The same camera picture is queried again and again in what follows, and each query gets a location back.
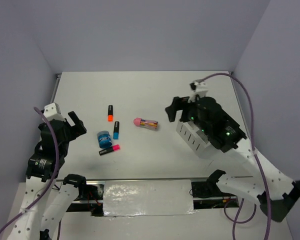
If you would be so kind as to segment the blue slime jar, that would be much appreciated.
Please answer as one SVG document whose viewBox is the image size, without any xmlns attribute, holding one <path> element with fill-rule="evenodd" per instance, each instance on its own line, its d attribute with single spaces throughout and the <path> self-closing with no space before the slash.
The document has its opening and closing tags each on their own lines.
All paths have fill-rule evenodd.
<svg viewBox="0 0 300 240">
<path fill-rule="evenodd" d="M 97 141 L 101 149 L 106 149 L 113 145 L 110 133 L 107 130 L 97 133 Z"/>
</svg>

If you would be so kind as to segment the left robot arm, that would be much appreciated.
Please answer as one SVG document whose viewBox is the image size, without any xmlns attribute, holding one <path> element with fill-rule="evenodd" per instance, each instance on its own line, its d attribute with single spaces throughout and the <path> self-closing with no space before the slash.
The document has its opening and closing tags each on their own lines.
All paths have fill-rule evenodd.
<svg viewBox="0 0 300 240">
<path fill-rule="evenodd" d="M 87 130 L 74 111 L 68 113 L 73 125 L 55 108 L 38 113 L 43 119 L 38 126 L 40 141 L 27 163 L 24 197 L 8 236 L 10 240 L 52 239 L 72 202 L 85 198 L 88 193 L 86 178 L 70 173 L 63 179 L 52 203 L 48 204 L 70 142 L 86 134 Z"/>
</svg>

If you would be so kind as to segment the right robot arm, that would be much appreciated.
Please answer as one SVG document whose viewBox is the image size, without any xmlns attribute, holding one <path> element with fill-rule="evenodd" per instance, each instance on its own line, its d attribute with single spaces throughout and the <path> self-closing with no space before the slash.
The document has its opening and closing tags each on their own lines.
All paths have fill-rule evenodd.
<svg viewBox="0 0 300 240">
<path fill-rule="evenodd" d="M 277 169 L 241 130 L 240 125 L 212 97 L 174 97 L 165 108 L 168 120 L 181 117 L 176 131 L 201 159 L 217 157 L 234 160 L 247 170 L 254 182 L 236 180 L 229 171 L 215 170 L 207 179 L 207 190 L 213 196 L 229 193 L 246 199 L 280 223 L 300 198 L 300 180 L 293 180 Z"/>
</svg>

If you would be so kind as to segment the white compartment organizer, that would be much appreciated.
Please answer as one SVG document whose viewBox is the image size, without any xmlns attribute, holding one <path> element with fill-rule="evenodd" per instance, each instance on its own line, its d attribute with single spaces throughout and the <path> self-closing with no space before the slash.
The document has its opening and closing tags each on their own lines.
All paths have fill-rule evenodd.
<svg viewBox="0 0 300 240">
<path fill-rule="evenodd" d="M 210 158 L 216 152 L 204 131 L 193 122 L 178 121 L 176 132 L 199 158 Z"/>
</svg>

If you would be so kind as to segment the orange highlighter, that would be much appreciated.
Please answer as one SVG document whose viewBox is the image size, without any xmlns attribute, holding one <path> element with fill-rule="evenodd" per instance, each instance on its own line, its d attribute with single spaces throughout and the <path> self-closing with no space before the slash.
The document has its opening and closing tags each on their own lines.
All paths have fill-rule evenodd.
<svg viewBox="0 0 300 240">
<path fill-rule="evenodd" d="M 113 120 L 114 120 L 113 105 L 109 105 L 107 110 L 107 121 L 112 122 Z"/>
</svg>

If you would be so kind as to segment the blue highlighter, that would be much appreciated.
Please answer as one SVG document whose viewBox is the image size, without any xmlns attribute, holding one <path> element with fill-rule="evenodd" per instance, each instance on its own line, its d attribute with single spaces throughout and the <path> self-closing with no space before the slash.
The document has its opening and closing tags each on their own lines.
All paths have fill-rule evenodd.
<svg viewBox="0 0 300 240">
<path fill-rule="evenodd" d="M 114 122 L 114 128 L 113 128 L 113 139 L 118 140 L 119 139 L 119 132 L 120 132 L 120 122 L 115 121 Z"/>
</svg>

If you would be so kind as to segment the pink-capped pen tube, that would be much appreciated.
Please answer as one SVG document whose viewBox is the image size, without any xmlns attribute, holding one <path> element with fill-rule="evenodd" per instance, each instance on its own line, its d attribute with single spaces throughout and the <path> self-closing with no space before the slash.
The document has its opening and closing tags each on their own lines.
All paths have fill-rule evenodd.
<svg viewBox="0 0 300 240">
<path fill-rule="evenodd" d="M 159 123 L 155 120 L 148 120 L 140 117 L 135 118 L 133 120 L 133 124 L 137 127 L 154 130 L 154 131 L 156 131 L 159 126 Z"/>
</svg>

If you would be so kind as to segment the pink highlighter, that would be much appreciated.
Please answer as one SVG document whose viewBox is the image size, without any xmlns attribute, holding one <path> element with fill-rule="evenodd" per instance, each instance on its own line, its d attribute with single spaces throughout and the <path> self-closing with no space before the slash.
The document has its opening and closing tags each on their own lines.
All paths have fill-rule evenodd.
<svg viewBox="0 0 300 240">
<path fill-rule="evenodd" d="M 116 144 L 116 145 L 107 147 L 105 149 L 102 149 L 98 153 L 99 153 L 100 156 L 103 156 L 103 155 L 106 155 L 106 154 L 109 154 L 109 153 L 112 153 L 112 152 L 116 152 L 116 151 L 118 151 L 120 149 L 121 149 L 120 145 Z"/>
</svg>

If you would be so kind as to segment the black tray container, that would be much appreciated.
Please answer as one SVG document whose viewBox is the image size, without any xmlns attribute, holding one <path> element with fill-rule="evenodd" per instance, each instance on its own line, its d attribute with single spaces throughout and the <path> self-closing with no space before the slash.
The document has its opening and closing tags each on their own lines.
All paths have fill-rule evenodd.
<svg viewBox="0 0 300 240">
<path fill-rule="evenodd" d="M 225 134 L 233 141 L 239 141 L 242 138 L 240 125 L 228 114 L 226 115 Z"/>
</svg>

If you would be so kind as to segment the silver taped panel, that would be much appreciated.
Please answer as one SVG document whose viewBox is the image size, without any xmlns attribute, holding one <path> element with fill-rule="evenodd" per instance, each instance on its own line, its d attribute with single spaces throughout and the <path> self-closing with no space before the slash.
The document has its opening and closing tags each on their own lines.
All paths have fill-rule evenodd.
<svg viewBox="0 0 300 240">
<path fill-rule="evenodd" d="M 193 214 L 191 181 L 107 181 L 103 214 L 107 217 L 178 216 Z"/>
</svg>

